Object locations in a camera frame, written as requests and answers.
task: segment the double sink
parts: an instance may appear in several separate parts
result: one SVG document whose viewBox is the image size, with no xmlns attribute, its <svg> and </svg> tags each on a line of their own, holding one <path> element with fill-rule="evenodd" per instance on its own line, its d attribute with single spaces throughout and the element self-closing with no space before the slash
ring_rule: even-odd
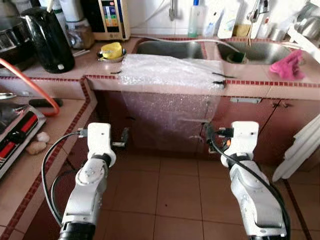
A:
<svg viewBox="0 0 320 240">
<path fill-rule="evenodd" d="M 227 41 L 241 53 L 246 53 L 246 64 L 271 65 L 290 54 L 290 50 L 273 42 L 253 42 L 247 47 L 245 42 Z M 232 48 L 217 43 L 220 57 L 228 62 L 228 56 L 236 51 Z M 137 46 L 137 54 L 171 56 L 178 59 L 205 59 L 202 45 L 198 42 L 162 42 L 144 41 Z"/>
</svg>

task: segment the black cable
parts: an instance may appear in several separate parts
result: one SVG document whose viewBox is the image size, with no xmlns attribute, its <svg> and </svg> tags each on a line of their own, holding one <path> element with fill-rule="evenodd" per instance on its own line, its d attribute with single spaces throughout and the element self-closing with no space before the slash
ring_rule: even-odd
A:
<svg viewBox="0 0 320 240">
<path fill-rule="evenodd" d="M 268 183 L 266 183 L 265 180 L 263 180 L 258 174 L 256 174 L 254 171 L 252 171 L 250 168 L 248 168 L 246 165 L 242 164 L 241 162 L 239 162 L 238 160 L 234 159 L 231 156 L 226 155 L 223 151 L 220 150 L 220 148 L 217 146 L 216 141 L 213 137 L 210 138 L 211 141 L 211 145 L 214 147 L 214 149 L 221 154 L 222 156 L 224 156 L 225 158 L 227 158 L 231 163 L 238 165 L 239 167 L 245 169 L 247 172 L 249 172 L 252 176 L 254 176 L 257 180 L 259 180 L 269 191 L 270 193 L 273 195 L 273 197 L 277 200 L 277 202 L 279 203 L 280 207 L 281 207 L 281 211 L 282 211 L 282 216 L 283 216 L 283 221 L 285 224 L 285 230 L 286 230 L 286 237 L 287 240 L 290 240 L 291 237 L 291 223 L 290 223 L 290 218 L 288 215 L 288 212 L 286 210 L 285 207 L 285 203 L 283 202 L 283 200 L 279 197 L 279 192 L 278 190 L 275 190 L 274 186 L 270 186 Z"/>
<path fill-rule="evenodd" d="M 56 220 L 56 222 L 58 223 L 58 225 L 60 227 L 62 227 L 61 221 L 62 219 L 59 217 L 59 213 L 55 212 L 54 207 L 52 205 L 52 202 L 49 199 L 49 191 L 48 191 L 48 186 L 47 186 L 47 181 L 46 181 L 46 163 L 47 160 L 51 154 L 51 152 L 55 149 L 55 147 L 64 139 L 68 138 L 69 136 L 72 135 L 79 135 L 80 131 L 76 131 L 76 132 L 71 132 L 69 134 L 66 134 L 62 137 L 60 137 L 48 150 L 48 152 L 45 154 L 43 161 L 42 161 L 42 166 L 41 166 L 41 177 L 42 177 L 42 187 L 43 187 L 43 191 L 44 191 L 44 196 L 45 196 L 45 200 L 49 206 L 49 209 L 54 217 L 54 219 Z"/>
<path fill-rule="evenodd" d="M 53 181 L 53 184 L 52 184 L 52 187 L 51 187 L 51 204 L 52 204 L 52 207 L 54 209 L 54 211 L 57 213 L 58 217 L 62 220 L 62 215 L 59 211 L 59 209 L 57 208 L 57 204 L 56 204 L 56 195 L 55 195 L 55 187 L 56 185 L 59 183 L 60 179 L 66 175 L 69 175 L 69 174 L 72 174 L 72 173 L 77 173 L 78 170 L 76 169 L 72 169 L 72 170 L 69 170 L 69 171 L 65 171 L 63 172 L 61 175 L 57 176 L 54 181 Z"/>
</svg>

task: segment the pink tiled countertop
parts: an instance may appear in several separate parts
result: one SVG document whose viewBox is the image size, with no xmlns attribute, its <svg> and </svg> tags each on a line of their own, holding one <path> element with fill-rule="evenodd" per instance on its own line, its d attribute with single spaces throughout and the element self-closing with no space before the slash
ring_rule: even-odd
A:
<svg viewBox="0 0 320 240">
<path fill-rule="evenodd" d="M 47 117 L 46 124 L 40 130 L 50 136 L 45 151 L 33 156 L 22 152 L 0 179 L 0 240 L 15 239 L 15 233 L 21 234 L 19 239 L 23 238 L 44 200 L 40 171 L 46 151 L 61 136 L 83 128 L 97 105 L 96 97 L 85 78 L 38 78 L 34 81 L 52 97 L 62 98 L 63 106 L 57 116 Z M 14 92 L 18 95 L 21 95 L 21 91 L 27 91 L 33 97 L 38 97 L 20 79 L 12 77 L 0 77 L 0 91 Z M 19 96 L 6 101 L 27 104 L 33 97 Z M 76 137 L 70 137 L 59 144 L 48 159 L 46 175 L 49 186 L 58 175 L 76 140 Z"/>
<path fill-rule="evenodd" d="M 187 38 L 182 36 L 170 39 L 185 40 Z M 128 41 L 121 42 L 121 44 L 130 54 L 135 52 L 135 47 L 140 41 L 143 41 L 143 39 L 132 37 Z M 233 38 L 231 41 L 243 41 L 243 39 Z M 97 52 L 106 43 L 108 42 L 97 42 L 90 49 L 90 53 L 76 57 L 75 67 L 69 72 L 51 74 L 46 72 L 39 63 L 36 63 L 24 71 L 24 73 L 34 78 L 80 79 L 86 76 L 93 90 L 320 100 L 320 64 L 306 52 L 303 54 L 305 64 L 301 66 L 301 70 L 305 73 L 306 77 L 303 80 L 286 81 L 275 73 L 269 72 L 269 65 L 228 63 L 222 60 L 216 43 L 205 42 L 202 50 L 206 54 L 207 60 L 222 61 L 224 73 L 237 77 L 227 78 L 226 86 L 223 90 L 212 92 L 183 86 L 172 87 L 155 84 L 124 85 L 117 78 L 117 74 L 114 74 L 121 70 L 121 62 L 106 63 L 97 61 Z"/>
</svg>

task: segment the rag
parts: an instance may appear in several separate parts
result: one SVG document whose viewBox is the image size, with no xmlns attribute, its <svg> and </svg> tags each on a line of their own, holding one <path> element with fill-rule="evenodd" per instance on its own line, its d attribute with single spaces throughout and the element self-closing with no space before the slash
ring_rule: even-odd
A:
<svg viewBox="0 0 320 240">
<path fill-rule="evenodd" d="M 282 79 L 300 80 L 305 74 L 299 68 L 299 62 L 302 59 L 302 50 L 293 51 L 280 61 L 275 62 L 269 68 L 270 72 L 279 74 Z"/>
</svg>

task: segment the soap bottle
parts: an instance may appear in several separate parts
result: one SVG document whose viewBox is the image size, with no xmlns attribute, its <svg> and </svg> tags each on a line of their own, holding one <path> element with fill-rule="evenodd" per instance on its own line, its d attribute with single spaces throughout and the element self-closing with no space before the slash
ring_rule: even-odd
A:
<svg viewBox="0 0 320 240">
<path fill-rule="evenodd" d="M 190 11 L 188 37 L 196 38 L 198 36 L 198 19 L 201 13 L 201 7 L 199 6 L 199 0 L 193 0 L 193 6 Z"/>
</svg>

